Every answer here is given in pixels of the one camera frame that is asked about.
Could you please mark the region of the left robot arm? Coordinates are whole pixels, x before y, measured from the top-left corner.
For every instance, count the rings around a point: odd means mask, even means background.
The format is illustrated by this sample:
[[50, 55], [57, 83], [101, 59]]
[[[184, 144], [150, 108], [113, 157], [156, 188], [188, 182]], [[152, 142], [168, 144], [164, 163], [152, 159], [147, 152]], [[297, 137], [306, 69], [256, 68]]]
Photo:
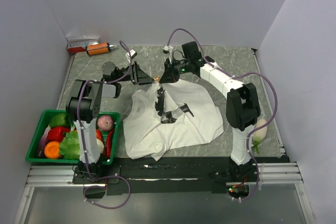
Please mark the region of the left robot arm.
[[102, 65], [103, 77], [99, 80], [75, 80], [66, 106], [79, 137], [79, 170], [92, 183], [103, 179], [101, 154], [96, 142], [96, 123], [103, 96], [118, 98], [121, 81], [134, 85], [152, 84], [154, 79], [145, 73], [137, 62], [126, 68], [118, 68], [108, 61]]

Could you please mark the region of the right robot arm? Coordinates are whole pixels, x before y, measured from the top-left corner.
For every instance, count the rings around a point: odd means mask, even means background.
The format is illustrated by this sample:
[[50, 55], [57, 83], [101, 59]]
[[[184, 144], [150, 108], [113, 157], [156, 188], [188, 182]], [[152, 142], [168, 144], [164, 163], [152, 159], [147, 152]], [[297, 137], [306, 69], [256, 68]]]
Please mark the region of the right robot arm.
[[252, 83], [243, 83], [225, 74], [209, 56], [203, 57], [195, 41], [182, 45], [181, 60], [176, 60], [174, 48], [163, 47], [169, 57], [164, 63], [164, 73], [160, 84], [176, 83], [180, 76], [192, 73], [209, 82], [226, 99], [226, 120], [233, 131], [233, 149], [230, 155], [228, 172], [235, 181], [243, 180], [251, 171], [251, 137], [260, 116], [257, 90]]

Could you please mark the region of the white printed t-shirt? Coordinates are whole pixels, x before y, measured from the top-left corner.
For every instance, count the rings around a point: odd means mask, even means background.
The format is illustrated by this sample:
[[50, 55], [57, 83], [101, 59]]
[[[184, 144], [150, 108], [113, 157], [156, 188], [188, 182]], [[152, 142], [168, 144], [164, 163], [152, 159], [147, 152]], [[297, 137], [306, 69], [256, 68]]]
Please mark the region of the white printed t-shirt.
[[208, 144], [224, 131], [208, 91], [185, 80], [156, 82], [147, 91], [136, 91], [123, 128], [127, 155], [150, 155], [156, 161], [171, 149]]

